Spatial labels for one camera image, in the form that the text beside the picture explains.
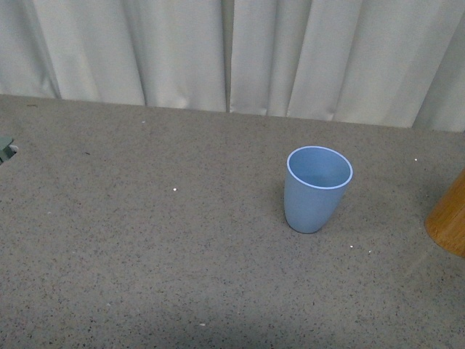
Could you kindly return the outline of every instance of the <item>curtain fold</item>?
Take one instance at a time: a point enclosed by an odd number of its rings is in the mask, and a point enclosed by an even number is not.
[[[0,1],[0,93],[462,132],[465,0]]]

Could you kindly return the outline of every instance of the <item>curtain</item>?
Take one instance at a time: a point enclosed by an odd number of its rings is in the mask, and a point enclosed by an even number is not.
[[[465,0],[0,0],[0,93],[462,132]]]

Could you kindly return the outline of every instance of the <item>green object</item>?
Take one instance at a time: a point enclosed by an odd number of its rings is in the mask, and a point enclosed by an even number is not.
[[[11,158],[15,152],[9,147],[13,143],[11,137],[0,136],[0,164]]]

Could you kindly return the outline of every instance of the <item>wooden leg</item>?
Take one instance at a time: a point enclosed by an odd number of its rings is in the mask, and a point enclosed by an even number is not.
[[[465,257],[465,169],[431,211],[425,226],[436,244]]]

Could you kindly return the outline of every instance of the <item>cup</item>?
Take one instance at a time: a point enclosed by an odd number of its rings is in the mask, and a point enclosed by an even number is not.
[[[300,233],[320,230],[341,201],[353,170],[337,151],[318,146],[294,150],[288,157],[284,213]]]

